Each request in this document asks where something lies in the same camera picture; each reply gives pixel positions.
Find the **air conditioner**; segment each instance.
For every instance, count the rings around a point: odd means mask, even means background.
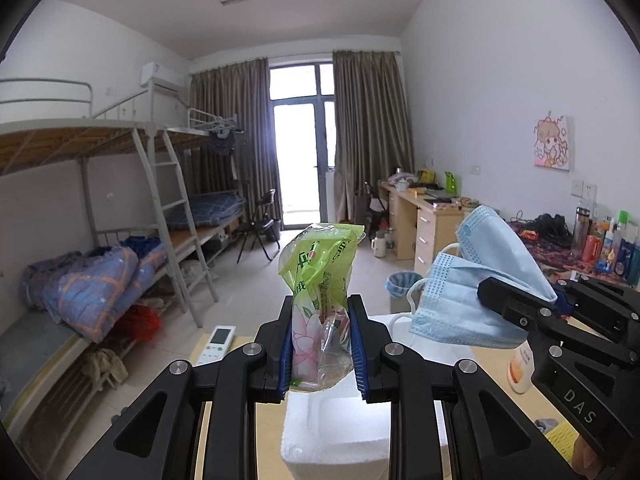
[[[184,77],[158,63],[147,63],[142,67],[140,86],[148,86],[151,80],[153,80],[156,89],[167,90],[176,94],[184,94],[186,92]]]

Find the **wall switch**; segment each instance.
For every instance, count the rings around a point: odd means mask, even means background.
[[[598,195],[598,186],[595,184],[584,184],[584,189],[582,190],[582,198],[586,200],[596,200],[596,196]]]
[[[582,190],[584,187],[584,182],[581,180],[572,180],[571,181],[571,194],[573,196],[582,197]]]

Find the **white air conditioner remote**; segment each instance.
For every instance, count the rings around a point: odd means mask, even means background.
[[[236,332],[235,326],[218,325],[211,333],[211,338],[198,357],[196,366],[220,361],[229,351]]]

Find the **bed ladder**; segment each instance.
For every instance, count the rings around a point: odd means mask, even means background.
[[[195,310],[193,306],[193,301],[191,300],[191,292],[196,287],[198,283],[202,280],[207,280],[207,285],[209,286],[209,291],[211,293],[211,297],[213,301],[218,301],[219,297],[216,292],[216,289],[213,285],[213,278],[211,276],[209,266],[204,258],[204,254],[202,254],[202,246],[200,244],[200,240],[198,238],[198,234],[196,232],[196,226],[193,222],[193,215],[191,214],[191,206],[189,204],[189,197],[187,195],[187,188],[184,185],[184,177],[182,176],[182,168],[180,167],[180,162],[178,161],[178,156],[175,153],[174,146],[171,143],[171,139],[169,137],[169,133],[166,129],[162,130],[162,141],[164,142],[164,146],[169,154],[169,161],[167,162],[156,162],[156,135],[158,129],[154,124],[146,125],[146,151],[144,146],[142,145],[142,140],[140,139],[140,134],[136,128],[132,131],[133,141],[136,145],[136,149],[138,150],[138,155],[140,156],[140,160],[142,161],[142,166],[145,169],[146,178],[149,182],[149,187],[151,188],[151,197],[154,203],[154,211],[156,213],[156,221],[158,223],[158,232],[160,234],[160,240],[162,244],[166,248],[167,259],[168,259],[168,274],[172,280],[172,285],[174,286],[175,295],[180,302],[180,307],[183,312],[186,312],[187,309],[191,312],[193,316],[193,320],[196,325],[201,328],[202,320],[200,316]],[[180,189],[180,200],[175,202],[171,202],[169,204],[162,204],[160,200],[160,193],[158,191],[158,182],[156,179],[156,168],[160,166],[173,166],[175,170],[175,177],[178,181],[178,187]],[[196,278],[192,283],[188,286],[184,281],[184,275],[180,270],[180,265],[178,262],[178,257],[175,254],[174,246],[171,243],[171,238],[169,236],[169,228],[166,225],[166,219],[164,217],[164,212],[172,209],[176,206],[183,206],[184,211],[187,217],[187,223],[189,225],[189,231],[191,233],[191,237],[188,240],[185,240],[186,243],[193,242],[196,254],[198,255],[198,260],[200,262],[200,269],[202,270],[202,274]]]

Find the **curtain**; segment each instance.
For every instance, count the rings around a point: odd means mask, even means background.
[[[354,218],[354,196],[394,166],[414,170],[404,92],[393,52],[334,52],[335,212]]]
[[[223,117],[238,116],[238,126],[248,134],[248,146],[240,149],[239,179],[249,211],[268,190],[276,190],[275,217],[282,218],[276,137],[269,98],[270,72],[266,58],[223,66],[194,74],[191,106]],[[192,150],[192,189],[206,193],[234,189],[231,159],[207,146]]]

